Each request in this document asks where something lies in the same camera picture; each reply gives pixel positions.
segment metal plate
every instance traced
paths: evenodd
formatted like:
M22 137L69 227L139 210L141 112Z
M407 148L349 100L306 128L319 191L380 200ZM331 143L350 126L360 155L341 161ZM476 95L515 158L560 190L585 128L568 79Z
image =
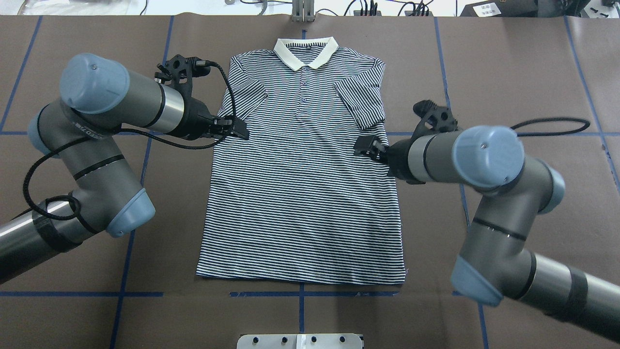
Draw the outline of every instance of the metal plate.
M243 335L237 349L364 349L363 338L354 333Z

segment light blue joint cap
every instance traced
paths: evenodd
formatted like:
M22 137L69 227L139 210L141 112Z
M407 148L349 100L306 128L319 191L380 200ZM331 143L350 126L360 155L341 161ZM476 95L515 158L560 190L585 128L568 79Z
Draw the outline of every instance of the light blue joint cap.
M545 163L549 172L551 172L551 178L553 179L553 192L551 192L551 198L545 208L540 210L538 214L545 214L553 211L562 202L564 193L566 192L566 184L562 175L556 171L553 167Z
M523 144L506 126L475 126L454 141L452 162L473 186L494 188L513 181L525 161Z
M154 215L155 207L148 194L146 194L146 189L142 188L118 212L106 230L112 237L121 237L148 222Z
M117 61L92 53L73 57L60 77L60 96L73 109L86 114L107 112L125 98L129 72Z
M30 139L30 143L35 149L42 152L43 155L47 155L51 153L51 150L43 143L41 139L41 135L38 133L38 118L39 115L32 118L30 123L28 124L28 139ZM53 158L60 158L59 155L54 155Z
M487 306L497 307L503 299L502 293L460 255L456 257L450 281L463 296Z

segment polo shirt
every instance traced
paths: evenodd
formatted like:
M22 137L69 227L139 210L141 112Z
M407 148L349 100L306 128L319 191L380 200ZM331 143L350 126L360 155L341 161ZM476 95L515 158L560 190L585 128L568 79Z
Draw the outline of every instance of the polo shirt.
M333 37L278 39L231 58L249 140L214 148L197 274L327 284L405 278L395 179L354 156L362 135L386 145L385 64ZM231 115L225 92L219 115Z

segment metal bracket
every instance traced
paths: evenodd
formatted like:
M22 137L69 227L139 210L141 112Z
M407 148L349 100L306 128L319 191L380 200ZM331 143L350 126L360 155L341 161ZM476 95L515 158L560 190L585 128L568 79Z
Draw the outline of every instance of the metal bracket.
M314 22L314 0L292 0L293 22Z
M364 337L354 333L243 335L237 349L364 349Z

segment white label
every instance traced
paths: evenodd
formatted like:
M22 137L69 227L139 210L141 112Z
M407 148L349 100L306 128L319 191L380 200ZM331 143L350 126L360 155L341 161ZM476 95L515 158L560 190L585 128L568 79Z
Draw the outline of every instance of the white label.
M498 14L502 14L497 5L492 2L490 4L478 5L474 6L474 11L478 15L478 17L490 17L497 16Z

